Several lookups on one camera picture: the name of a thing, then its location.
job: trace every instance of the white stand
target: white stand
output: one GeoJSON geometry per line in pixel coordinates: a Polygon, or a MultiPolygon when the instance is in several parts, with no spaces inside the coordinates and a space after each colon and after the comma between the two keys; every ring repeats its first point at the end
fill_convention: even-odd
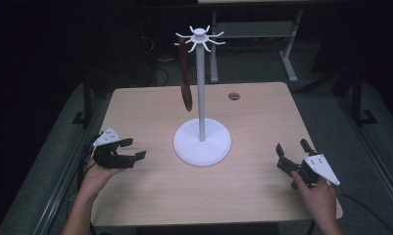
{"type": "Polygon", "coordinates": [[[192,36],[179,37],[190,38],[186,41],[193,42],[194,45],[189,51],[196,48],[197,86],[199,118],[187,121],[175,133],[173,143],[178,156],[191,165],[213,165],[222,160],[230,150],[231,138],[229,131],[220,122],[205,118],[205,50],[211,52],[205,42],[210,41],[217,45],[223,44],[212,41],[209,37],[218,35],[206,35],[209,27],[196,28],[190,30],[192,36]]]}

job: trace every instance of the dark background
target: dark background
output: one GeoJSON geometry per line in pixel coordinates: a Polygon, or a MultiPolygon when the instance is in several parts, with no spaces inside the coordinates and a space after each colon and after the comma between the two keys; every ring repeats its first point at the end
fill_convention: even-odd
{"type": "MultiPolygon", "coordinates": [[[[189,23],[210,23],[209,14],[201,21],[191,12],[85,14],[82,9],[119,2],[142,6],[146,1],[89,2],[0,0],[0,224],[59,112],[87,74],[97,95],[149,85],[146,67],[154,58],[144,56],[140,36],[157,41],[156,51],[169,50],[174,37],[167,40],[163,33],[173,35],[175,28],[185,30],[189,23]],[[118,53],[122,50],[128,55],[118,53]]],[[[361,70],[393,114],[393,1],[379,2],[306,10],[297,39],[321,41],[315,71],[331,72],[346,63],[361,70]]],[[[263,15],[257,9],[249,16],[263,15]]]]}

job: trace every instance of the black cable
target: black cable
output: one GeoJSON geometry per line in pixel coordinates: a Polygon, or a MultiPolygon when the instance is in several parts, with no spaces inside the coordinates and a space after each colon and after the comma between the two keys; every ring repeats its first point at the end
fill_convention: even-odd
{"type": "Polygon", "coordinates": [[[92,167],[95,166],[95,165],[96,165],[96,163],[94,163],[92,166],[90,166],[90,167],[83,173],[83,176],[85,176],[86,172],[89,171],[90,169],[92,169],[92,167]]]}
{"type": "Polygon", "coordinates": [[[367,212],[369,212],[372,216],[374,216],[376,219],[378,219],[379,222],[381,222],[381,223],[386,227],[386,229],[389,230],[389,232],[391,232],[391,233],[393,234],[393,229],[392,229],[392,228],[391,228],[391,227],[390,227],[381,217],[379,217],[373,210],[371,210],[369,207],[367,207],[365,204],[361,203],[361,202],[358,201],[357,199],[355,199],[355,198],[353,198],[353,197],[347,195],[347,194],[343,191],[342,187],[339,187],[339,189],[340,189],[340,195],[342,195],[343,197],[345,197],[345,198],[351,200],[352,202],[354,202],[354,203],[358,204],[359,206],[361,206],[362,208],[364,208],[364,209],[365,209],[367,212]]]}
{"type": "Polygon", "coordinates": [[[91,154],[91,153],[88,153],[88,152],[87,152],[87,149],[89,148],[89,146],[90,146],[93,142],[95,142],[95,140],[98,138],[98,136],[99,136],[99,135],[94,136],[90,141],[88,141],[88,142],[83,146],[82,153],[81,153],[81,157],[79,158],[79,163],[78,163],[77,170],[76,170],[76,171],[72,174],[72,176],[71,176],[70,185],[74,182],[74,177],[75,177],[76,175],[78,175],[78,178],[77,178],[76,187],[73,189],[73,191],[72,191],[72,193],[70,194],[70,196],[69,196],[68,198],[66,198],[66,200],[68,201],[68,202],[67,202],[67,206],[66,206],[66,217],[67,217],[67,219],[68,219],[68,217],[69,217],[69,205],[70,205],[70,202],[71,202],[71,197],[74,195],[74,193],[75,193],[76,191],[78,191],[78,189],[79,189],[79,187],[80,187],[81,179],[83,179],[82,172],[83,172],[84,162],[85,162],[86,158],[87,158],[88,156],[90,156],[89,154],[91,154]]]}
{"type": "Polygon", "coordinates": [[[159,71],[162,71],[162,72],[164,72],[164,73],[166,74],[166,80],[165,80],[165,82],[163,82],[163,84],[160,84],[160,83],[159,83],[159,80],[157,79],[157,76],[156,76],[156,75],[155,75],[155,77],[154,77],[156,86],[165,86],[165,85],[169,82],[169,79],[170,79],[169,73],[168,73],[166,70],[163,70],[163,69],[160,68],[160,67],[155,67],[154,70],[159,70],[159,71]]]}

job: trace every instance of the round hole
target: round hole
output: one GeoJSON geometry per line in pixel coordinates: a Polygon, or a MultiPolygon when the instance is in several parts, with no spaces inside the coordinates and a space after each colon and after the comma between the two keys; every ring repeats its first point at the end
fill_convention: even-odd
{"type": "Polygon", "coordinates": [[[229,97],[230,100],[239,100],[240,98],[239,94],[235,92],[229,93],[227,97],[229,97]]]}

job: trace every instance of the metal frame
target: metal frame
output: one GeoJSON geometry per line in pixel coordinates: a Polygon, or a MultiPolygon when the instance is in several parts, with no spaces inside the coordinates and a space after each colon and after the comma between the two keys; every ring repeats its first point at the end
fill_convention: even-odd
{"type": "Polygon", "coordinates": [[[108,101],[97,99],[97,103],[94,105],[95,111],[104,114],[101,115],[94,114],[88,126],[84,128],[84,131],[82,131],[82,135],[79,136],[79,139],[75,144],[74,149],[72,150],[71,158],[67,162],[67,165],[65,166],[52,195],[47,201],[43,214],[39,218],[32,234],[49,233],[53,221],[72,183],[72,175],[74,175],[74,173],[77,170],[77,166],[83,150],[83,146],[85,145],[86,142],[92,139],[92,137],[97,133],[99,133],[100,131],[103,116],[107,111],[107,109],[105,109],[106,103],[108,103],[108,101]]]}
{"type": "MultiPolygon", "coordinates": [[[[299,28],[300,20],[303,16],[303,9],[297,11],[296,17],[293,22],[271,22],[271,23],[243,23],[243,31],[238,24],[241,23],[223,23],[217,22],[217,13],[213,12],[212,19],[212,34],[218,31],[225,31],[225,34],[220,36],[220,38],[235,38],[235,37],[287,37],[288,43],[284,51],[280,51],[279,55],[282,63],[284,64],[285,71],[291,82],[297,82],[297,75],[291,66],[289,59],[291,49],[294,44],[294,40],[297,35],[297,30],[299,28]]],[[[217,50],[216,45],[212,45],[211,53],[211,83],[218,83],[218,63],[217,63],[217,50]]]]}

